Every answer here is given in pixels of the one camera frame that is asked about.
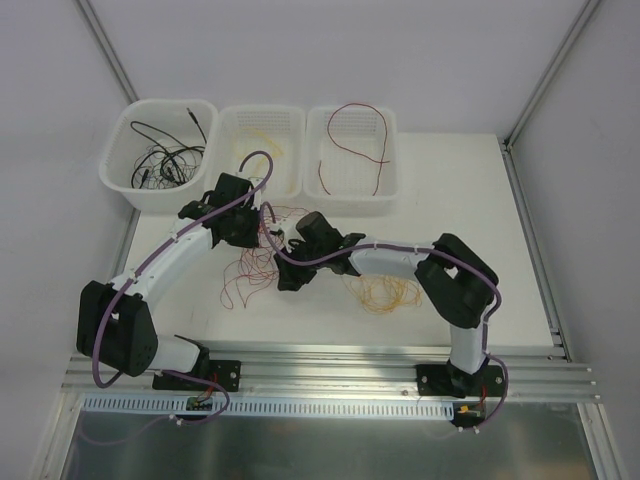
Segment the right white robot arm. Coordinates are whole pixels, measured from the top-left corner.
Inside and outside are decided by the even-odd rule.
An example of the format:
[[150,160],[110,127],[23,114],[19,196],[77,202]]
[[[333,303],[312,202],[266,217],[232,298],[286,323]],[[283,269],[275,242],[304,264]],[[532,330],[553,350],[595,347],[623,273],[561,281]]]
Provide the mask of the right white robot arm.
[[451,350],[442,374],[429,373],[438,395],[464,398],[484,392],[487,316],[501,302],[495,272],[459,237],[445,233],[429,244],[343,235],[318,211],[267,229],[282,241],[274,252],[280,291],[300,290],[321,269],[336,275],[388,276],[415,281],[450,325]]

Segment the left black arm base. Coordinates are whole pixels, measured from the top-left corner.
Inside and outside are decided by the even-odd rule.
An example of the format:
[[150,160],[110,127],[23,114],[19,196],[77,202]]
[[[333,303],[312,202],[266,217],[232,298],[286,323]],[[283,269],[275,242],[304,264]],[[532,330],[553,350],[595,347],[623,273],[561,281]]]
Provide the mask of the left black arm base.
[[242,362],[239,360],[205,359],[199,367],[178,377],[163,373],[155,375],[152,389],[156,391],[201,392],[210,387],[201,380],[214,382],[227,392],[237,392],[241,379]]

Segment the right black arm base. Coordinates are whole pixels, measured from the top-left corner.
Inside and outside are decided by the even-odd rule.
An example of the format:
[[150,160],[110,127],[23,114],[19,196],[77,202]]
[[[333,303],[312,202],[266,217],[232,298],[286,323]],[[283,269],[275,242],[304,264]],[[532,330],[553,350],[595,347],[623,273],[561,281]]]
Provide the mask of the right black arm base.
[[418,364],[415,366],[415,372],[417,391],[420,396],[456,396],[446,364]]

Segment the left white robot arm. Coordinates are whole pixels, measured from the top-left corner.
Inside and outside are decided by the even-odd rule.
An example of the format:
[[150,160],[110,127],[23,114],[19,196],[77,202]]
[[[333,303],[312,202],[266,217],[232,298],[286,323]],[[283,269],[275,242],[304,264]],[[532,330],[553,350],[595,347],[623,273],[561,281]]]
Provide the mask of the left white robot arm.
[[166,237],[137,267],[83,288],[76,348],[91,359],[98,387],[109,385],[100,377],[101,365],[130,377],[174,372],[189,389],[208,382],[208,349],[185,337],[158,334],[152,313],[172,284],[219,242],[241,248],[257,244],[263,185],[221,174],[214,189],[180,210]]

